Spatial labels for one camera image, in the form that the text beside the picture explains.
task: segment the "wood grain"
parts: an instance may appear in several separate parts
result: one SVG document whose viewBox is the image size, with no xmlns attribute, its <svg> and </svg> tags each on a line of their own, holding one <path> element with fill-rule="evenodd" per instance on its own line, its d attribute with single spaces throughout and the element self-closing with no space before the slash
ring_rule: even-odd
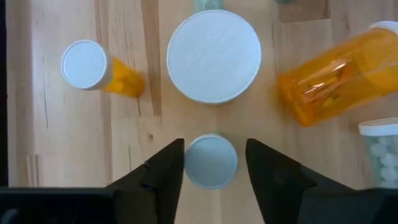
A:
<svg viewBox="0 0 398 224">
<path fill-rule="evenodd" d="M 276 97 L 280 72 L 315 57 L 384 19 L 398 19 L 395 0 L 224 0 L 256 30 L 262 65 L 234 101 L 203 105 L 170 80 L 166 51 L 193 13 L 186 0 L 7 0 L 7 90 L 11 185 L 99 187 L 135 169 L 175 138 L 189 144 L 218 132 L 236 147 L 239 170 L 222 190 L 184 177 L 176 223 L 262 223 L 244 157 L 256 138 L 306 166 L 361 189 L 373 186 L 357 124 L 396 116 L 397 95 L 381 98 L 313 128 L 300 127 Z M 140 71 L 139 98 L 80 91 L 62 78 L 64 49 L 93 39 Z"/>
</svg>

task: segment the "white container lid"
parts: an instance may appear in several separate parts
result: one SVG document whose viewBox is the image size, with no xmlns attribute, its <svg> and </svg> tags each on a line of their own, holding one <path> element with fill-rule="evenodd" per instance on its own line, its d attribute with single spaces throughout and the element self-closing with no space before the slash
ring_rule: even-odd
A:
<svg viewBox="0 0 398 224">
<path fill-rule="evenodd" d="M 65 80 L 82 90 L 104 88 L 113 78 L 112 67 L 112 57 L 92 40 L 79 40 L 71 44 L 61 60 Z"/>
<path fill-rule="evenodd" d="M 398 135 L 398 118 L 384 118 L 360 123 L 359 132 L 363 136 Z"/>
<path fill-rule="evenodd" d="M 238 169 L 238 156 L 227 139 L 206 134 L 191 143 L 184 163 L 185 172 L 195 185 L 220 189 L 233 180 Z"/>
<path fill-rule="evenodd" d="M 391 30 L 395 34 L 398 35 L 398 22 L 396 21 L 381 21 L 374 23 L 370 26 L 370 28 L 382 28 L 382 29 L 387 29 Z"/>
<path fill-rule="evenodd" d="M 224 103 L 240 95 L 254 81 L 260 64 L 255 30 L 224 10 L 202 11 L 183 21 L 167 49 L 174 85 L 202 103 Z"/>
</svg>

